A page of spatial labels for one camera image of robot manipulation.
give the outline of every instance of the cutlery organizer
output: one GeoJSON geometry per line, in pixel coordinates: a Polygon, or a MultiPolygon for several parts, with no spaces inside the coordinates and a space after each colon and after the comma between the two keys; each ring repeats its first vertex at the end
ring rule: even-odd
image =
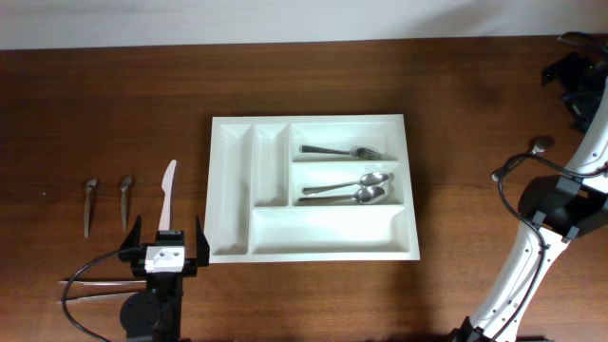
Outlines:
{"type": "Polygon", "coordinates": [[[204,231],[211,262],[418,260],[403,116],[214,118],[204,231]],[[301,153],[303,144],[370,147],[382,159],[301,153]],[[391,177],[377,204],[297,203],[304,187],[374,171],[391,177]]]}

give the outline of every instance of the metal fork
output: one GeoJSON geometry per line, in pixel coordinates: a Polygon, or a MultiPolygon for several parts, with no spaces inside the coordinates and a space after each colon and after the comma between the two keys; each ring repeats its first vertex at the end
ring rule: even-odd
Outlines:
{"type": "Polygon", "coordinates": [[[359,159],[371,160],[371,161],[380,161],[382,159],[382,154],[372,150],[367,147],[358,147],[354,146],[350,151],[338,151],[332,150],[329,148],[323,147],[314,147],[308,145],[301,145],[300,152],[302,153],[325,153],[325,154],[335,154],[342,156],[353,156],[359,159]]]}

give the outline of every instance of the brown table surface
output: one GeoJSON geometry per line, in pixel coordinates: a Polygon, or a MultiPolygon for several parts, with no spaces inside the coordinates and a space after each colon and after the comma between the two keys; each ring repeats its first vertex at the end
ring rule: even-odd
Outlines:
{"type": "MultiPolygon", "coordinates": [[[[0,52],[0,339],[89,340],[64,318],[58,280],[115,250],[118,183],[137,180],[130,222],[152,241],[167,163],[175,228],[194,256],[214,116],[403,113],[421,261],[216,264],[184,281],[181,331],[195,341],[365,341],[445,334],[483,302],[516,235],[490,173],[534,136],[566,164],[582,134],[541,70],[555,37],[0,52]],[[91,238],[83,183],[97,178],[91,238]]],[[[507,180],[516,202],[533,178],[507,180]]],[[[521,335],[608,335],[608,229],[575,241],[544,279],[521,335]]],[[[88,277],[129,276],[108,261],[88,277]]],[[[74,295],[95,290],[76,287],[74,295]]],[[[71,305],[124,340],[121,299],[71,305]]]]}

